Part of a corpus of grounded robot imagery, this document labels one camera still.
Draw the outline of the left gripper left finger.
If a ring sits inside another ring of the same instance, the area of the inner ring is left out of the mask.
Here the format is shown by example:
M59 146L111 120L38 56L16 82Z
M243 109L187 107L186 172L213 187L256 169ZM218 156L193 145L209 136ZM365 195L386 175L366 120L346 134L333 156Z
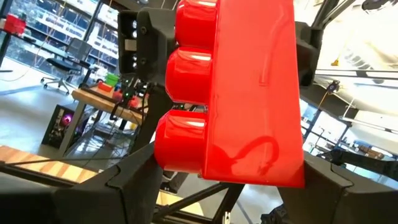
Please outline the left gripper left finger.
M1 223L150 223L162 169L150 143L70 187L1 191Z

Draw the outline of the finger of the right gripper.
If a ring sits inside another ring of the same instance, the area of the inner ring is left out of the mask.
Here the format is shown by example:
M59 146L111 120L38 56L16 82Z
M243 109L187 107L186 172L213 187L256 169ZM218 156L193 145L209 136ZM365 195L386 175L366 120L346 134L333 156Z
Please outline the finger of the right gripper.
M300 87L312 85L322 47L323 30L295 21L298 80Z
M167 61L175 48L175 12L142 8L137 14L138 77L145 82L165 85Z

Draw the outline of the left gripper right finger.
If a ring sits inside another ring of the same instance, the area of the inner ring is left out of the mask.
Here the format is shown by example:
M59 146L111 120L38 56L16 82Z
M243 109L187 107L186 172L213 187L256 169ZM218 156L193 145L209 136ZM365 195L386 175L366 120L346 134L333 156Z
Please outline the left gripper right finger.
M397 190L304 153L302 189L279 187L293 223L397 224Z

